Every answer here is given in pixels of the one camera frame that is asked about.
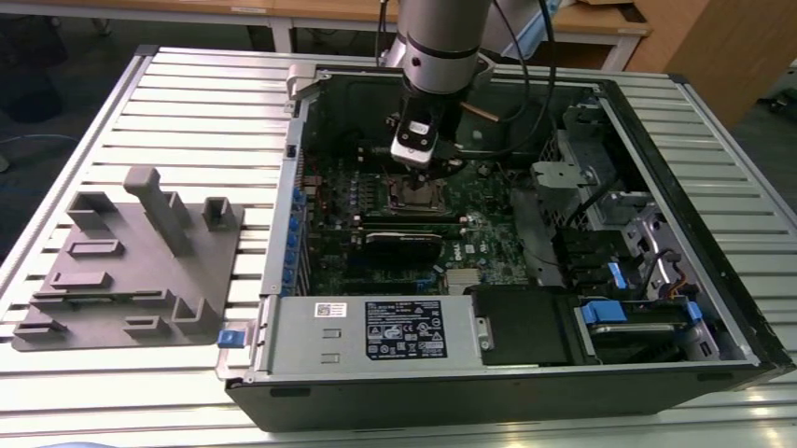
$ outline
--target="side panel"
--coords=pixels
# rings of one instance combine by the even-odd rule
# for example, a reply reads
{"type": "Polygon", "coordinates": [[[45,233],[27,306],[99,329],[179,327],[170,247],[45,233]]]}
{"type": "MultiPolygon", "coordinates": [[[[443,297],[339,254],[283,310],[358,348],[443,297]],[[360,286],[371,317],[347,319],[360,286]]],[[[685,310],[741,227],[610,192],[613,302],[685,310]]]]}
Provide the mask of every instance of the side panel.
{"type": "Polygon", "coordinates": [[[227,393],[266,431],[431,427],[652,414],[758,373],[702,368],[394,383],[230,381],[227,393]]]}

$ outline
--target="wire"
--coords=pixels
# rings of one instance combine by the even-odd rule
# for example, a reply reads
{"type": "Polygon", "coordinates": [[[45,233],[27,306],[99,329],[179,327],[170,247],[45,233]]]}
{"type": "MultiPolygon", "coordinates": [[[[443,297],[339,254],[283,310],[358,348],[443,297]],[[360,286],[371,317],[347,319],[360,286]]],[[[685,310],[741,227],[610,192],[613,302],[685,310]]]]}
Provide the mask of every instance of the wire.
{"type": "Polygon", "coordinates": [[[605,184],[602,184],[598,187],[598,189],[595,189],[595,192],[593,193],[593,195],[586,199],[586,201],[583,201],[583,203],[575,208],[575,210],[573,210],[573,213],[565,220],[563,227],[570,227],[570,224],[573,223],[573,221],[575,220],[578,215],[581,213],[583,213],[586,211],[586,209],[589,207],[591,207],[593,203],[595,203],[603,197],[603,195],[609,192],[609,190],[611,189],[611,187],[614,187],[614,184],[617,184],[619,180],[621,180],[621,174],[614,173],[614,175],[611,176],[611,179],[609,179],[609,181],[605,184]]]}
{"type": "MultiPolygon", "coordinates": [[[[511,30],[510,20],[507,19],[507,15],[503,13],[503,8],[498,5],[498,0],[493,0],[493,6],[498,11],[498,16],[501,16],[501,21],[503,22],[503,26],[507,28],[507,32],[510,33],[511,37],[511,44],[514,45],[514,50],[518,53],[518,62],[521,63],[521,70],[523,71],[523,103],[521,104],[521,108],[505,119],[501,119],[503,123],[511,123],[517,119],[519,119],[523,114],[526,113],[526,109],[529,108],[529,99],[531,96],[531,80],[529,76],[529,67],[526,66],[526,58],[523,57],[523,51],[521,50],[521,43],[518,42],[518,38],[514,35],[514,31],[511,30]]],[[[547,11],[547,5],[545,4],[545,0],[541,0],[541,6],[545,11],[547,11]]]]}
{"type": "Polygon", "coordinates": [[[318,28],[306,28],[312,35],[335,35],[340,30],[322,31],[318,28]]]}
{"type": "Polygon", "coordinates": [[[541,12],[543,15],[543,21],[546,23],[547,43],[550,44],[550,67],[547,68],[547,91],[546,91],[546,99],[543,101],[543,107],[539,111],[539,116],[537,117],[537,120],[534,121],[534,125],[531,126],[529,135],[518,143],[515,143],[514,145],[511,145],[495,152],[491,152],[489,154],[473,154],[470,156],[459,155],[461,159],[469,159],[473,161],[501,159],[503,156],[510,154],[515,149],[523,147],[526,145],[526,143],[531,140],[531,138],[534,137],[534,134],[537,133],[537,129],[539,128],[539,123],[542,122],[543,117],[547,115],[547,108],[550,107],[550,99],[553,98],[553,90],[554,90],[554,86],[557,83],[557,52],[555,52],[557,40],[555,40],[555,36],[553,33],[553,22],[550,20],[550,11],[547,11],[546,0],[538,0],[538,3],[539,3],[541,12]]]}
{"type": "Polygon", "coordinates": [[[28,140],[28,139],[39,139],[39,138],[43,138],[43,139],[52,138],[52,139],[68,140],[71,142],[80,143],[80,140],[77,140],[75,137],[69,137],[68,135],[60,135],[59,133],[31,133],[28,135],[16,135],[12,138],[0,140],[0,145],[4,145],[5,143],[16,142],[17,140],[28,140]]]}
{"type": "Polygon", "coordinates": [[[680,278],[676,284],[668,289],[668,293],[665,294],[668,299],[673,299],[676,297],[677,291],[684,287],[684,285],[686,285],[686,273],[681,270],[681,268],[677,267],[676,261],[673,262],[673,271],[676,271],[680,278]]]}
{"type": "Polygon", "coordinates": [[[535,259],[538,259],[539,261],[542,261],[545,264],[550,264],[551,266],[555,266],[557,268],[562,268],[562,265],[559,263],[554,263],[553,261],[547,261],[546,259],[539,258],[537,255],[534,255],[534,253],[531,252],[531,249],[527,248],[526,243],[523,242],[523,240],[521,240],[521,246],[523,247],[523,253],[531,255],[535,259]]]}
{"type": "Polygon", "coordinates": [[[379,63],[379,48],[381,48],[381,41],[382,41],[382,27],[387,29],[387,0],[381,0],[379,2],[379,22],[377,23],[377,39],[374,40],[374,60],[377,62],[377,67],[381,66],[379,63]]]}
{"type": "Polygon", "coordinates": [[[650,279],[653,278],[653,272],[657,270],[657,264],[661,260],[661,257],[668,255],[669,253],[676,253],[673,249],[665,247],[661,249],[657,254],[653,256],[653,260],[650,261],[650,266],[648,266],[648,270],[645,271],[645,276],[642,277],[642,283],[640,283],[640,292],[637,293],[636,299],[641,301],[645,298],[648,293],[648,284],[650,283],[650,279]]]}
{"type": "Polygon", "coordinates": [[[549,264],[551,266],[555,266],[557,268],[561,268],[562,265],[559,263],[554,263],[553,261],[547,261],[546,259],[541,259],[539,257],[537,257],[534,254],[531,254],[529,252],[529,255],[531,255],[538,261],[542,261],[545,264],[549,264]]]}

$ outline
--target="warning label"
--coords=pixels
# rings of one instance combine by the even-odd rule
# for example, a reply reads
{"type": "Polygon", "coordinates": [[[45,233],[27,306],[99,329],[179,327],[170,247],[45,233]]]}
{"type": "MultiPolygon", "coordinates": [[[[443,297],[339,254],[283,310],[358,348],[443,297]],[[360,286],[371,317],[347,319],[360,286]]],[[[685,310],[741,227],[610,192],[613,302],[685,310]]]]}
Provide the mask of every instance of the warning label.
{"type": "Polygon", "coordinates": [[[375,361],[447,357],[439,301],[367,301],[365,345],[375,361]]]}

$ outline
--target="black cable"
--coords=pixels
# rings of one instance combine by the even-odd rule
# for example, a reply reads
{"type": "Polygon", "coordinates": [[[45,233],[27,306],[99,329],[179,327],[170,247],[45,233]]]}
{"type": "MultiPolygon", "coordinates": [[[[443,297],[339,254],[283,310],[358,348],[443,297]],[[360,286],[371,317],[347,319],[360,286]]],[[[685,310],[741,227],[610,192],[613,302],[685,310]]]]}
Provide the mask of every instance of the black cable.
{"type": "Polygon", "coordinates": [[[595,192],[589,198],[586,198],[586,201],[583,201],[582,204],[575,208],[575,210],[573,210],[573,213],[565,220],[563,227],[570,227],[570,224],[573,223],[578,215],[583,213],[589,207],[591,207],[593,203],[595,203],[599,200],[599,198],[603,197],[603,195],[609,192],[609,190],[611,189],[611,187],[614,187],[614,184],[617,184],[619,180],[621,175],[619,173],[615,173],[609,179],[609,181],[605,184],[602,184],[598,187],[598,189],[595,189],[595,192]]]}
{"type": "Polygon", "coordinates": [[[382,26],[387,22],[387,0],[381,0],[379,3],[379,22],[377,23],[377,39],[374,40],[374,60],[377,61],[377,67],[379,67],[379,48],[382,41],[382,26]]]}
{"type": "Polygon", "coordinates": [[[538,0],[539,8],[542,10],[543,21],[546,22],[546,32],[547,32],[547,42],[550,44],[550,67],[547,69],[547,91],[546,91],[546,99],[543,101],[543,108],[539,111],[539,116],[534,121],[534,125],[531,126],[531,131],[523,140],[521,140],[514,145],[491,152],[489,154],[471,154],[463,155],[459,154],[459,159],[471,160],[471,161],[485,161],[491,159],[501,159],[503,156],[510,154],[515,149],[523,147],[526,143],[534,137],[534,133],[537,133],[537,129],[539,128],[539,123],[543,120],[543,117],[547,115],[547,108],[550,106],[550,99],[553,98],[553,90],[557,83],[557,53],[555,53],[555,36],[553,33],[553,22],[550,20],[550,12],[547,11],[546,0],[538,0]]]}
{"type": "Polygon", "coordinates": [[[670,252],[676,253],[673,249],[665,247],[654,255],[653,260],[650,261],[650,266],[648,266],[645,276],[642,277],[642,283],[640,283],[640,292],[637,293],[636,300],[641,301],[642,299],[645,299],[645,295],[648,292],[648,284],[650,283],[650,279],[653,278],[653,272],[657,270],[658,261],[661,260],[661,257],[668,255],[670,252]]]}
{"type": "Polygon", "coordinates": [[[526,109],[529,108],[529,99],[531,96],[531,80],[529,76],[529,67],[526,66],[526,58],[523,57],[523,51],[521,50],[521,43],[518,42],[518,38],[514,35],[514,31],[511,30],[510,20],[507,19],[507,15],[503,13],[503,9],[501,5],[498,5],[498,0],[493,0],[493,6],[498,11],[498,16],[501,16],[501,21],[503,25],[507,27],[507,32],[510,33],[511,37],[511,44],[514,45],[514,50],[518,52],[518,61],[521,63],[521,70],[523,70],[523,102],[521,103],[521,107],[518,110],[505,119],[501,119],[501,123],[510,123],[519,119],[523,114],[526,113],[526,109]]]}

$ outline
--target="aluminum profile table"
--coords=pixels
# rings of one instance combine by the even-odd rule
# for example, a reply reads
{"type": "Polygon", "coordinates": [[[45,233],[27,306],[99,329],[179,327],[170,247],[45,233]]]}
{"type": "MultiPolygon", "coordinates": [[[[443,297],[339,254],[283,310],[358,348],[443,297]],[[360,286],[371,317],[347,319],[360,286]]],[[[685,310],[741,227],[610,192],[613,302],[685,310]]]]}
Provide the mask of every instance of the aluminum profile table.
{"type": "MultiPolygon", "coordinates": [[[[76,191],[122,188],[131,165],[155,165],[184,202],[227,196],[247,207],[226,319],[255,317],[286,142],[287,68],[369,65],[367,58],[159,49],[134,58],[0,269],[0,446],[93,441],[116,446],[786,447],[797,441],[797,373],[644,417],[391,431],[268,434],[235,407],[212,345],[17,353],[28,311],[71,222],[76,191]]],[[[519,73],[514,67],[501,71],[519,73]]],[[[578,77],[606,73],[566,71],[578,77]]],[[[661,153],[789,352],[797,353],[797,218],[688,84],[617,73],[661,153]]],[[[248,351],[228,363],[246,367],[248,351]]]]}

